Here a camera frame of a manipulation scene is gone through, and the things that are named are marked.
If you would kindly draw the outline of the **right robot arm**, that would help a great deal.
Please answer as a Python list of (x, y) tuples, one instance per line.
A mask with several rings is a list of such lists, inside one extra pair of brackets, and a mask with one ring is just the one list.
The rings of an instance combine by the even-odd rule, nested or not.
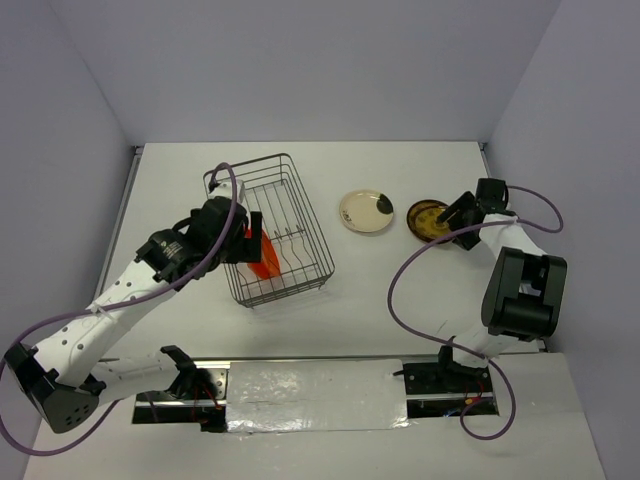
[(438, 220), (469, 251), (488, 247), (495, 259), (480, 308), (480, 323), (440, 348), (435, 380), (456, 391), (482, 376), (489, 361), (519, 344), (547, 339), (557, 328), (567, 276), (564, 258), (546, 253), (524, 230), (528, 224), (509, 209), (505, 181), (482, 178)]

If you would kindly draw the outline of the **cream plate with black spot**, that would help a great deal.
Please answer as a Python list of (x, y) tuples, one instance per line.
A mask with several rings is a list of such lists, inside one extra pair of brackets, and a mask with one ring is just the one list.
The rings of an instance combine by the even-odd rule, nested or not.
[(342, 224), (356, 233), (374, 234), (385, 230), (391, 224), (394, 213), (391, 200), (377, 190), (351, 191), (339, 203)]

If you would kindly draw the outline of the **wire dish rack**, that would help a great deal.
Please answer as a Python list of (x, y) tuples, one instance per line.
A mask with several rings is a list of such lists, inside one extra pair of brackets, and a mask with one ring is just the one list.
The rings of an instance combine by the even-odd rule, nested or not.
[(259, 211), (281, 274), (261, 279), (246, 264), (225, 266), (233, 299), (248, 308), (323, 287), (335, 263), (292, 157), (278, 153), (235, 163), (242, 205)]

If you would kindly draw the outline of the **orange plate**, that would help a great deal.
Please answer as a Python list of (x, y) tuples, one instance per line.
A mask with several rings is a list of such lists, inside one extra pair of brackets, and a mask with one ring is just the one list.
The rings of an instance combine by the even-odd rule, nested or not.
[(266, 231), (261, 230), (260, 234), (260, 260), (251, 262), (256, 257), (255, 243), (252, 241), (253, 232), (250, 227), (244, 231), (243, 250), (240, 254), (240, 262), (248, 265), (248, 268), (259, 280), (269, 280), (281, 275), (281, 268), (278, 255), (269, 239)]

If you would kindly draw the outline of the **yellow patterned dark-rim plate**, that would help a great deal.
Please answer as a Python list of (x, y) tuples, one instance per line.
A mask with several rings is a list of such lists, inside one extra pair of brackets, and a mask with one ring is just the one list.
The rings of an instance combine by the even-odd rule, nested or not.
[(447, 208), (448, 205), (439, 200), (419, 200), (407, 211), (407, 227), (417, 239), (425, 243), (441, 238), (451, 232), (447, 222), (438, 221), (438, 217)]

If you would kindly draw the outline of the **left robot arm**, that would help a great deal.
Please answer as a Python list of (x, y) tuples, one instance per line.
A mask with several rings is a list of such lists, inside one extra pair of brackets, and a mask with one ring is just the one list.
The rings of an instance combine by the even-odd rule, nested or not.
[(142, 357), (106, 358), (139, 321), (222, 263), (261, 256), (262, 214), (226, 197), (207, 200), (170, 229), (153, 233), (133, 261), (87, 309), (33, 347), (19, 343), (4, 359), (53, 432), (66, 433), (101, 405), (148, 391), (176, 399), (213, 391), (209, 373), (179, 347)]

